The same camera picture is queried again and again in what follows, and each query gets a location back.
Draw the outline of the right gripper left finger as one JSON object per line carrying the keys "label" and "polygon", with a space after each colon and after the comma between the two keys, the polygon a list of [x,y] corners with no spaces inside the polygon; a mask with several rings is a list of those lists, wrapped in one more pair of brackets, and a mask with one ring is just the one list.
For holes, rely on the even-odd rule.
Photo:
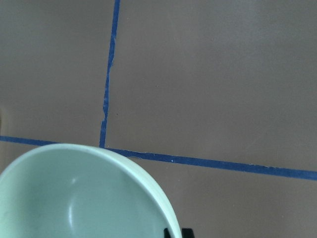
{"label": "right gripper left finger", "polygon": [[163,233],[164,233],[164,238],[171,238],[168,228],[165,228],[163,230]]}

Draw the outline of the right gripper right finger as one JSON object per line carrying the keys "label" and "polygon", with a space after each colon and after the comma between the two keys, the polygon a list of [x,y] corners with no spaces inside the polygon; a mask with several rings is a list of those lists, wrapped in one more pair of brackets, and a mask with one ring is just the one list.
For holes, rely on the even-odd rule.
{"label": "right gripper right finger", "polygon": [[195,238],[194,231],[191,228],[182,228],[183,238]]}

